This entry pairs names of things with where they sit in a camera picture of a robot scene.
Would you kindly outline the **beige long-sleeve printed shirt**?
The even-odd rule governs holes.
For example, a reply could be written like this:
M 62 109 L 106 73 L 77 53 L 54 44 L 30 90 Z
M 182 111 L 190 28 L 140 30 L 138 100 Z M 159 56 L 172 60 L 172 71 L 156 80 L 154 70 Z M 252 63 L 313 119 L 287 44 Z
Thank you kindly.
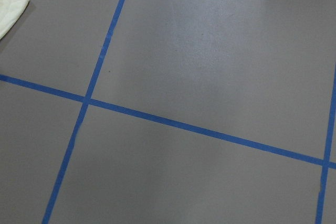
M 29 0 L 1 0 L 1 39 L 21 17 Z

